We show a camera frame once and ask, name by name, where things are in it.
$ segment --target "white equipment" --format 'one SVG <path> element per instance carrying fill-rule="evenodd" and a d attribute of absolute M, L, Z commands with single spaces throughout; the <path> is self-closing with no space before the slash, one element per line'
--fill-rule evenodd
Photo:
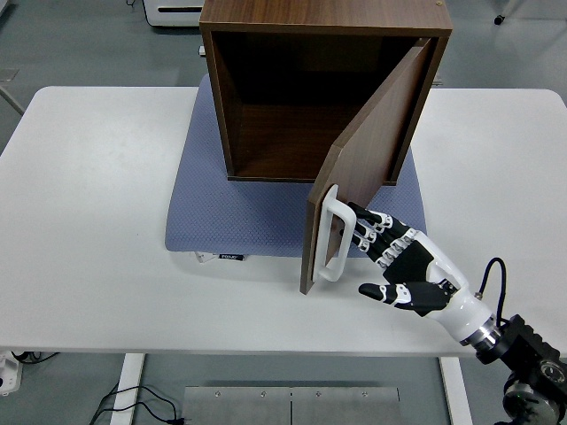
<path fill-rule="evenodd" d="M 0 352 L 0 394 L 7 396 L 19 389 L 21 364 L 11 352 Z"/>
<path fill-rule="evenodd" d="M 205 0 L 144 0 L 152 27 L 198 27 Z"/>

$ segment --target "white table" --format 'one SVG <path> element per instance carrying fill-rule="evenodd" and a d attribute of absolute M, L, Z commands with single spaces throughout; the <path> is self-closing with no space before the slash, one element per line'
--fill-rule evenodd
<path fill-rule="evenodd" d="M 47 88 L 0 157 L 0 346 L 73 352 L 472 355 L 435 322 L 357 293 L 349 260 L 299 293 L 299 259 L 200 265 L 164 246 L 196 90 Z M 430 236 L 504 313 L 563 354 L 567 110 L 544 90 L 430 94 L 413 149 Z M 494 308 L 498 272 L 485 297 Z"/>

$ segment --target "blue mat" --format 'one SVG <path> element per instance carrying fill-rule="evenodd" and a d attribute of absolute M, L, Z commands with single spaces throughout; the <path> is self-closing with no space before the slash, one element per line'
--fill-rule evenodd
<path fill-rule="evenodd" d="M 200 83 L 169 212 L 166 247 L 277 257 L 301 257 L 309 183 L 230 182 L 222 154 L 208 75 Z M 369 208 L 425 232 L 411 151 L 397 186 L 382 187 Z M 361 257 L 356 249 L 350 256 Z"/>

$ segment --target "gray floor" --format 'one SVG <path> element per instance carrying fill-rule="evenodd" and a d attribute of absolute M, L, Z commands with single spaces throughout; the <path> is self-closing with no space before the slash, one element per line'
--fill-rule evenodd
<path fill-rule="evenodd" d="M 497 27 L 493 18 L 505 3 L 447 1 L 454 33 L 439 69 L 443 87 L 552 89 L 567 101 L 567 3 L 524 2 Z M 151 28 L 140 0 L 134 8 L 121 0 L 12 0 L 0 17 L 0 69 L 19 72 L 0 84 L 24 106 L 50 85 L 193 86 L 206 73 L 200 44 L 196 30 Z M 0 99 L 0 152 L 18 122 Z M 121 359 L 61 354 L 25 366 L 21 389 L 0 398 L 0 424 L 88 423 L 120 377 Z M 475 359 L 462 360 L 462 369 L 474 423 L 506 420 L 507 369 Z M 435 359 L 151 355 L 144 371 L 144 383 L 179 406 L 185 385 L 290 382 L 395 385 L 408 425 L 449 423 Z M 152 406 L 169 418 L 167 409 Z M 156 422 L 138 412 L 135 423 Z"/>

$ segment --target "robot finger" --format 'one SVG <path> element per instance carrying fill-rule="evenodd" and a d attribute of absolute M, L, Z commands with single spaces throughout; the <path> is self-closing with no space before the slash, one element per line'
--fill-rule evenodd
<path fill-rule="evenodd" d="M 374 243 L 358 235 L 353 235 L 353 243 L 362 252 L 365 252 L 369 258 L 382 269 L 388 268 L 391 263 L 400 255 L 403 250 L 395 250 L 388 245 L 381 237 L 378 237 Z"/>
<path fill-rule="evenodd" d="M 358 289 L 362 295 L 373 298 L 376 301 L 393 305 L 402 309 L 411 309 L 412 297 L 403 283 L 391 285 L 376 285 L 375 283 L 364 283 Z"/>
<path fill-rule="evenodd" d="M 361 234 L 362 238 L 366 239 L 370 243 L 374 243 L 378 238 L 378 233 L 375 229 L 369 228 L 359 221 L 356 222 L 354 230 Z"/>
<path fill-rule="evenodd" d="M 357 205 L 354 202 L 349 202 L 348 206 L 350 206 L 354 211 L 356 218 L 367 221 L 370 226 L 372 226 L 376 231 L 380 233 L 382 227 L 388 225 L 389 216 L 387 214 L 367 210 L 366 208 L 362 208 L 360 205 Z"/>
<path fill-rule="evenodd" d="M 384 240 L 390 245 L 397 245 L 406 248 L 416 237 L 416 230 L 402 223 L 398 219 L 392 218 L 392 227 L 386 228 L 382 233 Z"/>

